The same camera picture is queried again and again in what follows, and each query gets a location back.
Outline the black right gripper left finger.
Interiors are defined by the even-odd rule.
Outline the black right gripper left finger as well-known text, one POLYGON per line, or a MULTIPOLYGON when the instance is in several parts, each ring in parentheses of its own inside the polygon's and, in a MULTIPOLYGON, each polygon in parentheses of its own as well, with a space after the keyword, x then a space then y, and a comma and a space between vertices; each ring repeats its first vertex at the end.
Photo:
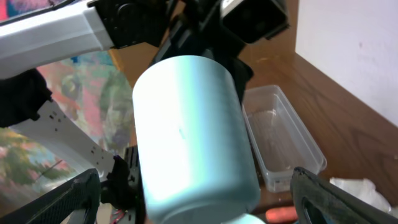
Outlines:
POLYGON ((101 183, 96 169, 88 169, 20 209, 1 218, 4 224, 91 224, 100 205, 101 183))

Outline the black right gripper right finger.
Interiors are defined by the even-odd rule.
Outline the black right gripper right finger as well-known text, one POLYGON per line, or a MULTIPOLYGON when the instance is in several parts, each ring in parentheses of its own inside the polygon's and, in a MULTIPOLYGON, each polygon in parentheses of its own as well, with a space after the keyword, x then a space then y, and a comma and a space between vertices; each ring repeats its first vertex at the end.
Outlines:
POLYGON ((397 224, 397 218, 355 198, 303 167, 295 167, 290 191, 300 224, 397 224))

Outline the white napkin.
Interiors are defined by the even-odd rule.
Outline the white napkin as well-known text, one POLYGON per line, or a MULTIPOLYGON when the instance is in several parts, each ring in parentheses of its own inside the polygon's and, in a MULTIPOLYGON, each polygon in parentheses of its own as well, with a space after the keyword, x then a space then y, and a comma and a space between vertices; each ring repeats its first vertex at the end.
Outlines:
POLYGON ((332 177, 330 183, 383 212, 389 214, 393 214, 394 212, 387 199, 376 190, 376 186, 369 179, 341 179, 332 177))

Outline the light blue cup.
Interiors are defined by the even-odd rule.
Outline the light blue cup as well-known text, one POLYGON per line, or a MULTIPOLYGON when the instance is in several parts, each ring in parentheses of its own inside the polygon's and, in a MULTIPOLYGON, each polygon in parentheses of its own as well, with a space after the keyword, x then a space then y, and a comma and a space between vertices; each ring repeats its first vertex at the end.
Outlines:
POLYGON ((148 68, 133 92, 147 217, 154 223, 257 223, 261 190, 234 81, 184 55, 148 68))

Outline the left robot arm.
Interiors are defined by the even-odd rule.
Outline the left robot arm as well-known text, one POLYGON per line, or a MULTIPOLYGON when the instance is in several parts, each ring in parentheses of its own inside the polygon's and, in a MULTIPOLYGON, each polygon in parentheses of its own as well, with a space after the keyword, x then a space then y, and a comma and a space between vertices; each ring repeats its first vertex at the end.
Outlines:
POLYGON ((54 146, 80 170, 95 168, 103 185, 131 180, 131 163, 99 149, 62 113, 38 68, 77 55, 146 43, 154 62, 215 54, 243 94, 252 70, 238 59, 246 44, 289 26, 284 1, 49 1, 1 22, 1 127, 54 146))

